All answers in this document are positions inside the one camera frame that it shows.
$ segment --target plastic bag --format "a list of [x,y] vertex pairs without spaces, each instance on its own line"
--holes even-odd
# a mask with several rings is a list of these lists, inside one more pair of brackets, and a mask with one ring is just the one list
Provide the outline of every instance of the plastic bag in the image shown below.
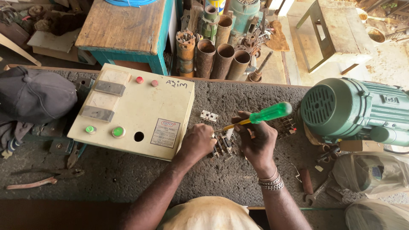
[[360,199],[345,210],[349,230],[408,230],[409,205]]
[[340,156],[333,174],[341,187],[388,196],[409,191],[409,157],[387,152],[357,152]]

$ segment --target screwdriver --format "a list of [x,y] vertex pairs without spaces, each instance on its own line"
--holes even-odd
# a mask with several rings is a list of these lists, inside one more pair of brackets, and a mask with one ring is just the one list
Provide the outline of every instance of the screwdriver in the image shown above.
[[[290,103],[286,101],[282,101],[280,103],[277,103],[275,105],[272,105],[270,107],[262,109],[259,113],[252,113],[250,114],[250,117],[246,120],[243,120],[239,123],[236,124],[258,124],[261,121],[270,121],[273,119],[277,119],[280,117],[284,117],[289,115],[292,112],[292,106]],[[214,133],[218,133],[221,131],[229,130],[234,127],[235,124],[228,125],[222,129],[218,129],[214,131]]]

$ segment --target green screwdriver handle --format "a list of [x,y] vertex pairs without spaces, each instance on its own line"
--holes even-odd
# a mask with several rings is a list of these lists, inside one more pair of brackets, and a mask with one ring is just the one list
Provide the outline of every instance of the green screwdriver handle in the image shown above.
[[288,116],[292,112],[290,103],[283,101],[273,106],[262,109],[259,113],[250,114],[250,122],[258,124],[261,121],[270,121],[280,117]]

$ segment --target bracelet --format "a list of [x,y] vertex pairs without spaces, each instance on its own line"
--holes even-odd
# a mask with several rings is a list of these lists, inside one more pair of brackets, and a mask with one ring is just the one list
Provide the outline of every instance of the bracelet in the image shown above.
[[267,189],[267,190],[270,190],[270,191],[275,191],[275,190],[279,190],[279,189],[284,188],[284,183],[282,181],[280,181],[280,183],[278,183],[277,185],[273,185],[273,186],[261,185],[261,188]]
[[268,178],[268,179],[258,178],[258,180],[259,180],[259,181],[261,181],[261,180],[271,180],[271,178],[275,177],[275,175],[276,175],[277,172],[278,172],[278,169],[277,169],[277,166],[276,166],[276,171],[274,172],[274,174],[273,174],[270,178]]
[[262,181],[258,181],[258,185],[273,185],[273,184],[275,184],[275,183],[277,183],[279,180],[280,180],[280,174],[279,174],[279,176],[275,179],[275,180],[273,180],[273,181],[270,181],[270,182],[262,182]]

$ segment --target expo logo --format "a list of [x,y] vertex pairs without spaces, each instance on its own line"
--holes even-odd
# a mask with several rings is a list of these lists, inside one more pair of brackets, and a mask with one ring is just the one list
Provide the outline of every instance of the expo logo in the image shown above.
[[166,122],[166,121],[162,121],[161,124],[164,126],[168,126],[168,127],[173,127],[174,125],[176,125],[176,123],[171,123],[171,122]]

